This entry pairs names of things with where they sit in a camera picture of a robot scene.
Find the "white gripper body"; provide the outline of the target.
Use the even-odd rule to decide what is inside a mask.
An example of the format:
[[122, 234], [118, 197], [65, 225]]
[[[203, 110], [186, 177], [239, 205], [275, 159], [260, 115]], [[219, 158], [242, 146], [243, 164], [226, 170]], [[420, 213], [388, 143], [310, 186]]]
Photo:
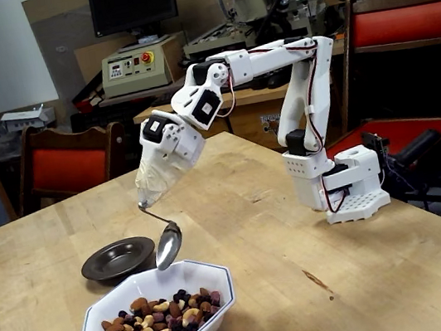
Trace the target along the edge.
[[142, 162], [161, 171], [196, 165], [205, 145], [201, 134], [175, 113], [153, 114], [140, 125]]

